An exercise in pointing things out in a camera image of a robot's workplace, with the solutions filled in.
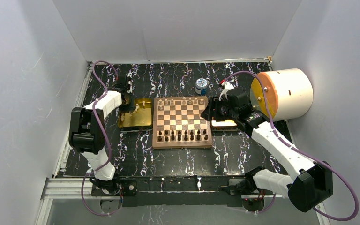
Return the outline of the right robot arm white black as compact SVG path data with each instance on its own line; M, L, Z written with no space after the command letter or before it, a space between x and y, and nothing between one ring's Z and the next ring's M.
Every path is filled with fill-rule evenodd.
M288 198L300 211L307 212L333 195L332 171L296 151L261 111L251 109L249 97L229 82L222 82L218 97L210 97L201 117L207 121L232 120L237 128L261 144L287 171L286 175L257 167L246 173L243 186L251 194L262 189Z

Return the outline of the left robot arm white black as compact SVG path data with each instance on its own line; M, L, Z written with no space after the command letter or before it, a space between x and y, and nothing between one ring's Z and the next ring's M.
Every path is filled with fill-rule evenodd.
M136 109L129 75L119 75L114 88L105 91L93 103L73 108L69 129L70 146L87 159L94 177L104 181L103 189L110 195L121 190L121 182L114 178L112 148L105 130L106 117L116 109L125 113Z

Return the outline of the wooden chess board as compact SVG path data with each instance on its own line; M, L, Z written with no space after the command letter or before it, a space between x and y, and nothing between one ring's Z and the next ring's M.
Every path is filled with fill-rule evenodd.
M182 105L183 97L157 97L154 99L154 111L153 111L153 139L152 147L154 149L181 149L181 148L198 148L207 149L213 146L213 138L210 123L201 117L201 113L205 110L208 98L206 96L190 96L186 98L186 105ZM192 99L192 104L188 104L188 100ZM198 104L194 104L194 99L198 99ZM158 101L163 101L163 110L159 110ZM169 100L169 105L165 105L165 99ZM171 105L171 99L174 100L175 105ZM204 100L204 104L199 104L200 99ZM175 140L171 140L171 131L174 130ZM178 141L178 130L181 130L181 140ZM188 131L188 140L184 141L184 131ZM194 131L194 140L190 140L190 131ZM197 130L200 130L201 139L197 140ZM165 136L169 137L169 141L165 141Z

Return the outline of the left gold tin tray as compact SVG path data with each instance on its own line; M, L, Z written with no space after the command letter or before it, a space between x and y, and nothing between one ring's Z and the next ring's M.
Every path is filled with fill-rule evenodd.
M151 130L153 126L153 101L152 98L136 98L135 110L121 112L118 127L122 132L138 132Z

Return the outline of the gold tin tray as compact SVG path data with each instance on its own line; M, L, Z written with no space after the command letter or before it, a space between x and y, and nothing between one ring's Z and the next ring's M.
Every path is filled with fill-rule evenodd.
M215 131L234 131L238 130L236 123L233 120L215 121L212 120L211 129Z
M136 98L135 110L121 112L118 127L122 132L138 132L151 130L153 126L153 101L152 98Z

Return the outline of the right gold tin tray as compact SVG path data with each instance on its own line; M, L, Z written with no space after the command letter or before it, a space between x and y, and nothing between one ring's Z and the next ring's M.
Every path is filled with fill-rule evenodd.
M236 123L233 120L215 121L212 120L211 129L215 131L234 131L238 130Z

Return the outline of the blue white small jar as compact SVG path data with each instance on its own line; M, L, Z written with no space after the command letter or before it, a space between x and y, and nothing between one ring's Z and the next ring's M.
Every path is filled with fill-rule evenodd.
M208 81L204 78L199 78L195 82L195 93L200 96L206 95Z

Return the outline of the white cylinder orange lid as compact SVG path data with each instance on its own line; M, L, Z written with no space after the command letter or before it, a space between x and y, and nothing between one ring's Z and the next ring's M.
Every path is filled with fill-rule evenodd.
M297 68L260 72L252 81L250 101L254 110L268 116L265 100L274 121L301 117L312 105L312 84Z

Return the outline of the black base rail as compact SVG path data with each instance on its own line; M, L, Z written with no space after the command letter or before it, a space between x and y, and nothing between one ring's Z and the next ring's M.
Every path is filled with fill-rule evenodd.
M152 205L221 205L250 212L272 202L268 190L250 190L243 175L235 176L119 176L112 194L92 183L91 195L103 200L122 200L124 207Z

